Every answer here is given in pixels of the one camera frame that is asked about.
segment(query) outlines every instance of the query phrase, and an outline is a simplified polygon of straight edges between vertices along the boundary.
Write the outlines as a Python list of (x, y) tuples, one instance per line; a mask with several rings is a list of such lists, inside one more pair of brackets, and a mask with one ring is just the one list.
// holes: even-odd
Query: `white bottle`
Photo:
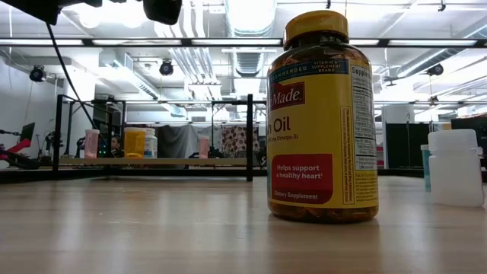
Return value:
[(155, 136), (155, 129), (145, 129), (144, 158), (158, 157), (158, 138)]
[(428, 143), (433, 202), (447, 206), (482, 206), (484, 192), (475, 131), (432, 132)]

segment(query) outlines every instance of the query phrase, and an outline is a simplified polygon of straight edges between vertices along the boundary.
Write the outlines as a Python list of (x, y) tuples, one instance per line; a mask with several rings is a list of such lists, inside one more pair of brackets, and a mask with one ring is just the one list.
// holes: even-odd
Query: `gray curtain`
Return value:
[[(158, 158), (188, 158), (199, 151), (198, 140), (201, 135), (212, 137), (211, 126), (199, 127), (162, 126), (157, 130)], [(214, 126), (213, 142), (215, 148), (221, 147), (221, 127)]]

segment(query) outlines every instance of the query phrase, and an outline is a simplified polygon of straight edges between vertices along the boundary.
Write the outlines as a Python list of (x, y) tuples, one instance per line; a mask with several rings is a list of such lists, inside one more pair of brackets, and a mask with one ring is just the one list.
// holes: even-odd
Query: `light wood tabletop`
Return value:
[(484, 208), (381, 177), (370, 222), (269, 214), (266, 179), (0, 185), (0, 273), (487, 273)]

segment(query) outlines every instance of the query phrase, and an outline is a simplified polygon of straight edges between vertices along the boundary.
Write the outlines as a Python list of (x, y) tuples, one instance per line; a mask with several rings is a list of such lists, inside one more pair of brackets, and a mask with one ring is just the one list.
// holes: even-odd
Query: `yellow supplement bottle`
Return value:
[(145, 129), (125, 128), (125, 158), (143, 158), (145, 149)]
[(348, 45), (348, 23), (312, 11), (285, 28), (270, 66), (268, 200), (298, 221), (367, 221), (378, 210), (371, 64)]

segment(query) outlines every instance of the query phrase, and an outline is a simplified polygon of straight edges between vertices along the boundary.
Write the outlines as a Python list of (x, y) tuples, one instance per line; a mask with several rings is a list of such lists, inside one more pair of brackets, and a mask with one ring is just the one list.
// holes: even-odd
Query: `bottle label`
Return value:
[(158, 141), (157, 139), (146, 139), (144, 158), (157, 158), (158, 157)]
[(269, 75), (268, 196), (289, 206), (377, 206), (368, 64), (321, 59)]

